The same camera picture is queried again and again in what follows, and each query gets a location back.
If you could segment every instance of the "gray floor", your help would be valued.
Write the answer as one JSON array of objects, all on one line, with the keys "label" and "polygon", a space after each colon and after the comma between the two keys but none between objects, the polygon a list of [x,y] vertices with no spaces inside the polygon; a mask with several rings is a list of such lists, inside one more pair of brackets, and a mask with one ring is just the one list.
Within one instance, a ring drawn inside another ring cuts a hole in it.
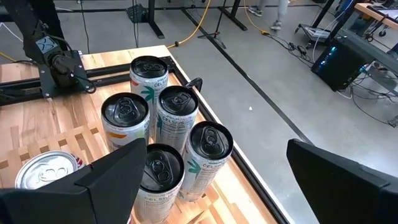
[{"label": "gray floor", "polygon": [[[298,4],[311,4],[303,0]],[[189,6],[190,1],[172,0],[157,2],[162,6]],[[129,7],[129,1],[87,1],[85,9]],[[222,1],[211,3],[222,5]],[[57,1],[57,6],[78,9],[73,1]],[[290,7],[285,17],[279,37],[295,44],[306,44],[301,32],[294,34],[298,23],[310,24],[318,13],[318,7]],[[203,10],[190,9],[199,18]],[[267,7],[263,18],[253,21],[267,29],[276,17],[276,8]],[[203,27],[213,32],[220,12],[210,9]],[[85,14],[91,53],[134,48],[132,24],[123,12]],[[372,168],[398,176],[398,152],[394,145],[397,130],[369,118],[353,104],[352,100],[332,92],[308,67],[300,63],[286,50],[258,33],[249,25],[242,9],[238,19],[248,26],[243,32],[229,19],[221,23],[221,38],[227,46],[226,51],[235,62],[262,88],[276,105],[298,126],[298,128],[318,147],[341,156],[354,159]],[[81,14],[60,14],[65,38],[74,49],[86,50],[86,37]],[[157,11],[156,22],[166,38],[159,40],[147,24],[139,24],[140,47],[165,44],[188,36],[195,26],[181,11]],[[321,27],[327,26],[334,17],[327,14]],[[21,36],[14,24],[7,24]],[[13,38],[3,27],[0,29],[0,51],[13,58],[22,59],[22,44]],[[393,30],[387,36],[377,38],[392,47],[398,37]],[[320,54],[322,48],[315,51]],[[221,121],[232,132],[236,142],[280,200],[296,223],[316,223],[308,203],[305,201],[285,158],[287,140],[298,138],[282,118],[255,91],[242,75],[204,39],[192,38],[179,48],[171,50],[179,64],[190,78],[204,79],[203,95]],[[0,63],[8,63],[0,57]],[[375,90],[383,89],[372,80],[363,82],[364,86]],[[355,93],[373,97],[360,88]],[[357,103],[368,113],[381,120],[398,114],[398,106],[389,100],[360,100]]]}]

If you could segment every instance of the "black can lid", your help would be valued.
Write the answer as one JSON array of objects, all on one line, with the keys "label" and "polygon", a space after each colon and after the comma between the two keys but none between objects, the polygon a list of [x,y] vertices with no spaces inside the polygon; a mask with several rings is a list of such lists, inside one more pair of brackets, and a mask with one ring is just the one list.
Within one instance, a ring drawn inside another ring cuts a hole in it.
[{"label": "black can lid", "polygon": [[167,64],[154,56],[141,56],[131,62],[131,70],[144,78],[157,78],[166,74]]},{"label": "black can lid", "polygon": [[117,93],[110,96],[101,107],[101,114],[107,122],[121,128],[141,123],[148,112],[148,103],[133,93]]},{"label": "black can lid", "polygon": [[228,157],[234,144],[231,133],[221,124],[212,121],[202,121],[194,125],[190,141],[197,154],[210,160]]},{"label": "black can lid", "polygon": [[184,174],[182,156],[165,144],[147,146],[147,157],[141,188],[147,192],[162,193],[172,190]]},{"label": "black can lid", "polygon": [[198,108],[198,97],[188,88],[169,86],[159,95],[161,107],[168,113],[185,116]]}]

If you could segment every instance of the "aluminum can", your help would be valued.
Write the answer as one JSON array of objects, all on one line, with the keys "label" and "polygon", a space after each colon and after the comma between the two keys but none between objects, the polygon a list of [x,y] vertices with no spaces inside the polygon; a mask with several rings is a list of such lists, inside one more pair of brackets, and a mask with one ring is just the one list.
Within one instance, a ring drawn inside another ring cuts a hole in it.
[{"label": "aluminum can", "polygon": [[166,221],[184,178],[182,156],[173,147],[151,144],[134,211],[141,223]]},{"label": "aluminum can", "polygon": [[169,86],[159,96],[156,143],[168,144],[182,154],[189,130],[195,123],[198,97],[183,86]]},{"label": "aluminum can", "polygon": [[109,150],[115,151],[137,139],[149,137],[147,102],[133,93],[117,93],[104,101],[101,119]]},{"label": "aluminum can", "polygon": [[15,188],[34,190],[61,179],[77,171],[78,168],[76,157],[67,152],[45,152],[33,157],[22,166],[15,180]]},{"label": "aluminum can", "polygon": [[130,66],[131,92],[148,102],[150,111],[149,137],[155,138],[156,107],[160,92],[167,87],[169,71],[167,64],[154,56],[135,58]]},{"label": "aluminum can", "polygon": [[224,126],[211,121],[196,124],[185,145],[185,178],[178,196],[188,202],[199,199],[232,150],[233,138]]}]

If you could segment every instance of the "green leaf logo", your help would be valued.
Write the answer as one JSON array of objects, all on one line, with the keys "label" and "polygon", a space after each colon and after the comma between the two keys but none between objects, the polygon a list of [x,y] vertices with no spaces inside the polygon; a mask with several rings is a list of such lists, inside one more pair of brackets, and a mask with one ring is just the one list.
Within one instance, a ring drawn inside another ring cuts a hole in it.
[{"label": "green leaf logo", "polygon": [[163,126],[163,121],[162,118],[160,117],[160,115],[157,115],[157,125],[159,128],[159,134],[162,133],[162,126]]},{"label": "green leaf logo", "polygon": [[196,180],[201,171],[201,168],[200,168],[199,164],[193,159],[192,159],[192,162],[188,161],[188,164],[191,166],[191,168],[188,169],[188,172],[190,172],[192,174],[196,174],[196,176],[195,176],[195,180]]},{"label": "green leaf logo", "polygon": [[154,104],[154,99],[155,99],[155,90],[149,86],[144,86],[147,90],[142,90],[141,94],[147,94],[145,97],[146,101],[152,100],[152,104]]}]

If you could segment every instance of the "white shoe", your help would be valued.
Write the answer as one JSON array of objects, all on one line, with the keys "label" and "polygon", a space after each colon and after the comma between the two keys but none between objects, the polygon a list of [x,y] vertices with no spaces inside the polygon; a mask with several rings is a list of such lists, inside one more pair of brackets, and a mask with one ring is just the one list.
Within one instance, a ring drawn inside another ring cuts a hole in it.
[{"label": "white shoe", "polygon": [[260,10],[257,6],[249,6],[248,12],[258,17],[262,16],[262,10]]},{"label": "white shoe", "polygon": [[276,20],[271,26],[271,29],[274,31],[281,30],[281,28],[282,28],[282,22],[278,20]]}]

